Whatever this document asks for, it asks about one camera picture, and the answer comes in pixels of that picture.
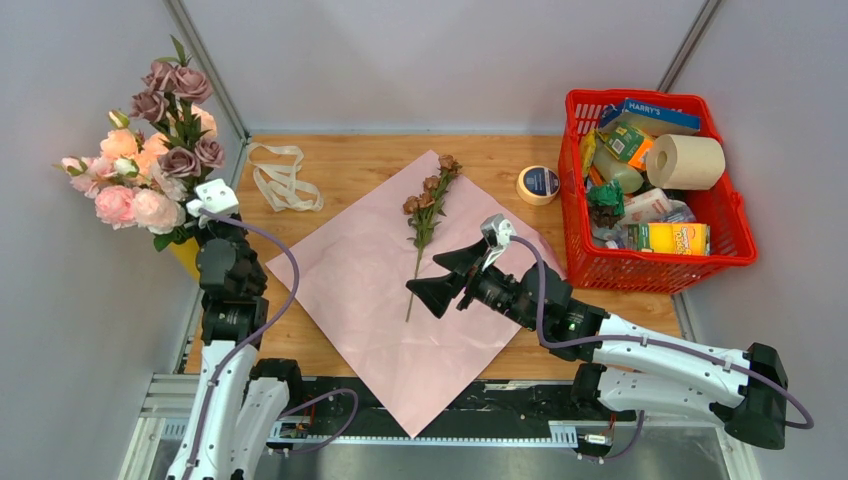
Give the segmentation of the brown dried flower stem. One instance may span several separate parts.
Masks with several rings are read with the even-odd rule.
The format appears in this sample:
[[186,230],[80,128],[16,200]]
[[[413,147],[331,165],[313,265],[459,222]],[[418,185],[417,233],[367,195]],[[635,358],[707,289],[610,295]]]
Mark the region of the brown dried flower stem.
[[441,223],[440,216],[445,216],[445,196],[450,185],[461,175],[463,166],[452,155],[438,157],[438,173],[425,178],[422,182],[422,192],[410,196],[404,202],[403,213],[408,216],[407,224],[414,229],[415,235],[409,237],[417,249],[413,278],[417,279],[422,257],[426,247],[431,243],[436,227]]

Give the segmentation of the peach flower stem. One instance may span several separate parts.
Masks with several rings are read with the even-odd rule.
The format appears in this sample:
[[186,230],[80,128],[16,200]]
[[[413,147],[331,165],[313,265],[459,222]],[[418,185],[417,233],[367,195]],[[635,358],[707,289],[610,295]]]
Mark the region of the peach flower stem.
[[193,103],[171,105],[157,113],[151,124],[154,133],[147,136],[132,128],[132,115],[109,111],[111,130],[100,143],[101,154],[112,161],[144,156],[184,182],[199,183],[224,167],[226,154],[213,115]]

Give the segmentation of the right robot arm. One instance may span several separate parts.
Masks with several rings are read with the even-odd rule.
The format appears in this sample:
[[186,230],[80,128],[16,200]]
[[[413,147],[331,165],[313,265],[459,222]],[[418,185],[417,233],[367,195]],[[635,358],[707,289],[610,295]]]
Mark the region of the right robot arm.
[[581,417],[658,411],[719,425],[755,447],[784,448],[788,378],[774,348],[724,349],[653,332],[574,299],[543,260],[516,279],[485,265],[489,251],[481,240],[438,254],[446,275],[406,287],[436,317],[453,301],[460,310],[479,302],[535,332],[551,355],[578,363],[570,402]]

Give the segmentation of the pink rose stem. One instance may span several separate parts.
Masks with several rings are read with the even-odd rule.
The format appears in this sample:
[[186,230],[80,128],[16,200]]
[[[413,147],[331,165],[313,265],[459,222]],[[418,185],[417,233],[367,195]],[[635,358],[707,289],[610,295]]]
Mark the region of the pink rose stem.
[[152,189],[133,189],[113,179],[112,160],[69,156],[57,167],[69,177],[72,188],[94,202],[96,217],[113,229],[139,227],[154,235],[174,233],[186,220],[182,202]]

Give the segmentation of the mauve rose stem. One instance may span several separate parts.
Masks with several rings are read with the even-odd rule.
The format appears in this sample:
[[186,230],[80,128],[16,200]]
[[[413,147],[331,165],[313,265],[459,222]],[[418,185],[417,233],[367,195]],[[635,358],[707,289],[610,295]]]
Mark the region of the mauve rose stem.
[[174,54],[153,60],[130,113],[154,130],[146,139],[135,133],[138,153],[129,178],[134,187],[157,194],[157,217],[139,226],[153,235],[158,251],[195,238],[198,227],[189,220],[188,203],[196,198],[195,188],[226,163],[216,121],[201,107],[214,93],[211,80],[192,65],[193,56],[179,40],[172,37],[171,43]]

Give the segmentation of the white rose stem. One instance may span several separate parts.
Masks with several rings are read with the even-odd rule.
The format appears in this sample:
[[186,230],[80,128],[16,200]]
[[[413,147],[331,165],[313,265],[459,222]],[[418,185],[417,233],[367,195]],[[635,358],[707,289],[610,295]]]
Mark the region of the white rose stem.
[[113,179],[133,189],[152,189],[170,200],[185,202],[184,182],[163,172],[157,161],[144,156],[120,157],[113,162]]

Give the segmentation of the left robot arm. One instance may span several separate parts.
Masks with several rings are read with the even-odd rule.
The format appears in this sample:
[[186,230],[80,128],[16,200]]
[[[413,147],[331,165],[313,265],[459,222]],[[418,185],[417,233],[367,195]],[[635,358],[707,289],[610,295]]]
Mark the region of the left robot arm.
[[169,479],[252,478],[278,416],[304,405],[298,363],[258,357],[279,316],[269,312],[268,277],[247,238],[256,230],[232,214],[199,232],[201,372]]

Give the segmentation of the cream ribbon with gold text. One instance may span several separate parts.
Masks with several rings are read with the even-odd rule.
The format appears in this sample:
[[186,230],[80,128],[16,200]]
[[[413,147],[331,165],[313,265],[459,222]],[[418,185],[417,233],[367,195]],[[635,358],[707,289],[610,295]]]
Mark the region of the cream ribbon with gold text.
[[[294,161],[291,165],[256,163],[250,156],[257,149],[277,156],[293,157]],[[253,166],[254,183],[274,212],[318,212],[323,209],[324,198],[317,186],[297,177],[305,157],[299,147],[251,142],[246,147],[246,155],[248,164]]]

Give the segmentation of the purple pink wrapping paper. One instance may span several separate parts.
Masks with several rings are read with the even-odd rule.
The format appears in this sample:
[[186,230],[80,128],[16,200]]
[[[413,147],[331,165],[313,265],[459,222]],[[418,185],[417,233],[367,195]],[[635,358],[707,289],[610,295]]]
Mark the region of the purple pink wrapping paper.
[[417,251],[403,202],[438,169],[435,152],[407,165],[336,159],[315,171],[335,215],[268,269],[296,297],[403,430],[419,434],[477,378],[563,379],[567,365],[536,337],[474,304],[442,318],[412,300]]

